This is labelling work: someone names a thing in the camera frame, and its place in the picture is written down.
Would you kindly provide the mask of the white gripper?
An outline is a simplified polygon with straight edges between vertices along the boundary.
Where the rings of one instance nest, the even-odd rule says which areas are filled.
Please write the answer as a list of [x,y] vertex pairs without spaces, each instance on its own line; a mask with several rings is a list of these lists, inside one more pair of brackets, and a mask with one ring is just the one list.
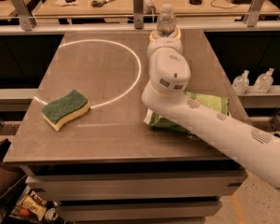
[[149,44],[147,46],[147,57],[151,60],[155,55],[160,54],[162,58],[168,56],[175,61],[182,61],[183,46],[180,41],[181,30],[176,29],[175,38],[161,37],[155,31],[152,31],[149,35]]

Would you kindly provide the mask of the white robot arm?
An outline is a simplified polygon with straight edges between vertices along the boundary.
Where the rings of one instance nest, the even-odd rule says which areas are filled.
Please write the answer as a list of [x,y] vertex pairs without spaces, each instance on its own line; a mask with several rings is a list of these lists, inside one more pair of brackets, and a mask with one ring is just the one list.
[[198,103],[184,94],[190,69],[180,31],[153,31],[147,47],[147,83],[142,101],[151,111],[194,133],[280,191],[280,137]]

